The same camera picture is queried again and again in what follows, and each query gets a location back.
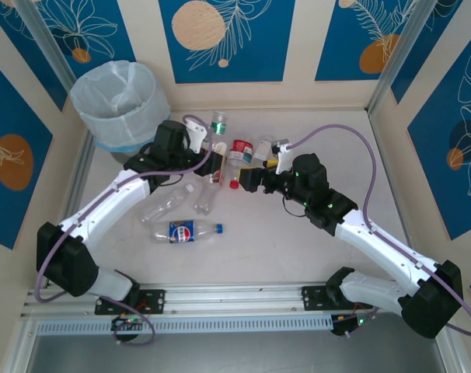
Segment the clear bottle red label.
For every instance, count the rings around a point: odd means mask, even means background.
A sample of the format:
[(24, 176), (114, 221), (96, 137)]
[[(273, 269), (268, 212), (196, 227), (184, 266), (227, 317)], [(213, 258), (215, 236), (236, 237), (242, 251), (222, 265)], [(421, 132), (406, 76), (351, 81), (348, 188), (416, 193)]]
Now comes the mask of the clear bottle red label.
[(233, 190), (239, 188), (239, 171), (250, 166), (253, 158), (253, 144), (244, 139), (235, 139), (227, 156), (227, 178), (229, 187)]

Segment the clear plastic bottle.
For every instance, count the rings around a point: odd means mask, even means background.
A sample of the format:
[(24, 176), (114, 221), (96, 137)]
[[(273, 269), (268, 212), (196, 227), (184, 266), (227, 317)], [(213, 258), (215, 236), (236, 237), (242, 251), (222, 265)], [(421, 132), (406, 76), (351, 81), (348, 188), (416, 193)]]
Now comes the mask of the clear plastic bottle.
[(215, 198), (220, 189), (220, 183), (206, 182), (201, 189), (199, 197), (194, 202), (194, 210), (198, 214), (208, 216), (213, 211)]

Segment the clear bottle white cap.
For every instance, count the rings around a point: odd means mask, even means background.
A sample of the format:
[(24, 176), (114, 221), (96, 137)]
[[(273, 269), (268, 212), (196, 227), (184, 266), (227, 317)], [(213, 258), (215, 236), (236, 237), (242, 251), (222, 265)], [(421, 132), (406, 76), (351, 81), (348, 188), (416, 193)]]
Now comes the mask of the clear bottle white cap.
[(186, 183), (160, 197), (147, 197), (138, 210), (138, 220), (147, 225), (180, 207), (194, 192), (194, 185)]

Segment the bin with white liner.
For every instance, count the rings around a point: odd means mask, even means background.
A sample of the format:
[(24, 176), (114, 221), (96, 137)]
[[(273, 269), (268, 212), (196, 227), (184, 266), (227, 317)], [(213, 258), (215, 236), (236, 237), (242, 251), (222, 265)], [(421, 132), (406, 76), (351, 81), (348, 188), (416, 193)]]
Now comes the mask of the bin with white liner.
[(160, 82), (137, 62), (102, 64), (78, 78), (69, 96), (96, 146), (109, 152), (137, 151), (171, 116)]

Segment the clear bottle green label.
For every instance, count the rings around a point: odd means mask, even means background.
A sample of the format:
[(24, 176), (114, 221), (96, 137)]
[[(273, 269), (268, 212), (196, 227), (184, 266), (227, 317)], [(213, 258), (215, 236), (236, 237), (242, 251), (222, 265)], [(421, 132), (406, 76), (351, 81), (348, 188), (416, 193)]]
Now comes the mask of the clear bottle green label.
[(224, 135), (227, 128), (227, 113), (222, 111), (214, 111), (211, 118), (211, 129), (216, 135)]

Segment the small clear bottle white label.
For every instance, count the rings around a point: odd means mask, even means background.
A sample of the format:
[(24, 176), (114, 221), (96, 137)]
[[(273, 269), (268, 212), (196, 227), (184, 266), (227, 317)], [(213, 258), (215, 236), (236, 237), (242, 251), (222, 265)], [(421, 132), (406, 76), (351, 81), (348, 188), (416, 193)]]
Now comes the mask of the small clear bottle white label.
[(272, 141), (273, 138), (270, 135), (260, 136), (255, 142), (253, 159), (262, 162), (267, 161), (272, 155)]

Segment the Pepsi bottle blue cap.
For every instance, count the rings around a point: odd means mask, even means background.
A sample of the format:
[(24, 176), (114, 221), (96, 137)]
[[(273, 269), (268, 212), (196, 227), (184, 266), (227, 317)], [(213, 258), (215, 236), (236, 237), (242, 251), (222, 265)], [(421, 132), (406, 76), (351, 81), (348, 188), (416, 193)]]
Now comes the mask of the Pepsi bottle blue cap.
[(204, 219), (160, 221), (151, 227), (149, 238), (154, 243), (184, 244), (211, 239), (223, 232), (223, 224)]

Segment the black mounting plate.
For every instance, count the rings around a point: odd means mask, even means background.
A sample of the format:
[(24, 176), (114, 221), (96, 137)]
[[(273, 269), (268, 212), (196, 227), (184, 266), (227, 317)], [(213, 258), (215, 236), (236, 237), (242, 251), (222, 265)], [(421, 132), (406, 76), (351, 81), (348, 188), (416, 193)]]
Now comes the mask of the black mounting plate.
[(305, 286), (301, 289), (302, 302), (306, 311), (332, 311), (337, 305), (331, 300), (325, 285)]
[[(162, 289), (133, 291), (121, 303), (131, 307), (143, 315), (161, 315), (165, 304), (166, 291)], [(124, 306), (100, 297), (94, 308), (96, 315), (131, 314)]]

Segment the small circuit board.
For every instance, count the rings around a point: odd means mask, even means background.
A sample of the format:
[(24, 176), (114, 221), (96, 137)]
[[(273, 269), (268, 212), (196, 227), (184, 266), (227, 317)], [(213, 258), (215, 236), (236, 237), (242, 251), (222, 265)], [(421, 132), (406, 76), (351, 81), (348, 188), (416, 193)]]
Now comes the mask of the small circuit board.
[(349, 336), (365, 324), (370, 315), (333, 315), (333, 328), (331, 333), (335, 336)]
[(116, 317), (111, 321), (110, 329), (113, 332), (141, 331), (142, 321), (136, 317)]

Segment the grey metal panel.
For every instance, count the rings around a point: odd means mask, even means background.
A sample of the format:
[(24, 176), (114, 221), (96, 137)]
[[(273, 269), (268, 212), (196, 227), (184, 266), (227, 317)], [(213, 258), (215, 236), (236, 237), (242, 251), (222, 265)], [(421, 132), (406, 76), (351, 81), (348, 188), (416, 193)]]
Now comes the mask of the grey metal panel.
[(433, 343), (324, 332), (160, 335), (146, 347), (108, 336), (37, 338), (27, 373), (446, 373)]

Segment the aluminium table edge rail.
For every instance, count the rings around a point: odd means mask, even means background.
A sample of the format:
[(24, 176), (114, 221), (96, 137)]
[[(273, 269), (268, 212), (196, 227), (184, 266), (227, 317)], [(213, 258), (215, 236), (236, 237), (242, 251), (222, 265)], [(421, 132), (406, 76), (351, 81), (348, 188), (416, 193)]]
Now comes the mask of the aluminium table edge rail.
[(87, 131), (71, 182), (70, 193), (63, 214), (64, 218), (71, 217), (79, 210), (95, 148), (93, 136)]
[(389, 162), (388, 162), (386, 152), (385, 152), (385, 149), (384, 149), (384, 146), (383, 146), (383, 143), (382, 143), (382, 139), (380, 137), (379, 129), (378, 129), (378, 126), (375, 123), (375, 120), (373, 119), (373, 115), (371, 113), (367, 113), (367, 116), (368, 116), (368, 120), (369, 120), (371, 128), (372, 128), (372, 133), (373, 133), (374, 138), (375, 138), (376, 147), (379, 151), (380, 159), (382, 161), (382, 167), (383, 167), (383, 169), (385, 171), (385, 174), (386, 174), (386, 179), (387, 179), (387, 182), (389, 184), (389, 189), (391, 191), (392, 198), (393, 198), (393, 201), (394, 201), (394, 204), (395, 204), (395, 207), (396, 207), (396, 212), (397, 212), (400, 224), (401, 224), (402, 229), (403, 229), (403, 237), (404, 237), (406, 243), (408, 245), (410, 245), (411, 244), (410, 234), (407, 230), (406, 222), (404, 221), (403, 214), (402, 214), (402, 211), (401, 211), (401, 208), (400, 208), (400, 205), (399, 205), (399, 201), (398, 201), (398, 198), (396, 196), (396, 191), (395, 191), (395, 187), (394, 187), (393, 178), (392, 178), (392, 175), (391, 175), (391, 172), (390, 172), (390, 169), (389, 169)]

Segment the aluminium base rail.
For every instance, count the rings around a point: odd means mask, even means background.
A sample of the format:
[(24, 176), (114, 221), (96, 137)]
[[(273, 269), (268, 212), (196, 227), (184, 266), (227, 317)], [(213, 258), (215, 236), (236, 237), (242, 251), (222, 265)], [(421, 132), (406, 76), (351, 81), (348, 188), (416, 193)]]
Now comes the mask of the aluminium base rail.
[[(164, 316), (301, 315), (305, 312), (304, 284), (144, 284), (146, 290), (164, 290)], [(21, 311), (24, 319), (93, 317), (97, 297), (63, 295), (39, 303), (30, 290)]]

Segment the aluminium frame post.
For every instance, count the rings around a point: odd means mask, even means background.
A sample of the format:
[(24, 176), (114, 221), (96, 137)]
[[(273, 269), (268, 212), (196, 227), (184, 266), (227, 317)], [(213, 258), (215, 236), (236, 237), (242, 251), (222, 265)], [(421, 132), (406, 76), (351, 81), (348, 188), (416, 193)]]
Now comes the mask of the aluminium frame post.
[(427, 20), (433, 15), (437, 3), (438, 0), (417, 1), (413, 14), (408, 19), (395, 49), (387, 61), (368, 104), (365, 107), (369, 120), (371, 120), (380, 109), (385, 95), (390, 90), (393, 81), (399, 74), (399, 70), (413, 50), (413, 46), (425, 28)]
[(57, 41), (45, 23), (37, 6), (32, 0), (13, 0), (21, 19), (30, 31), (32, 37), (44, 54), (51, 69), (58, 77), (59, 82), (65, 88), (67, 99), (65, 103), (71, 103), (70, 90), (75, 84), (76, 77), (70, 68), (68, 61), (61, 52)]

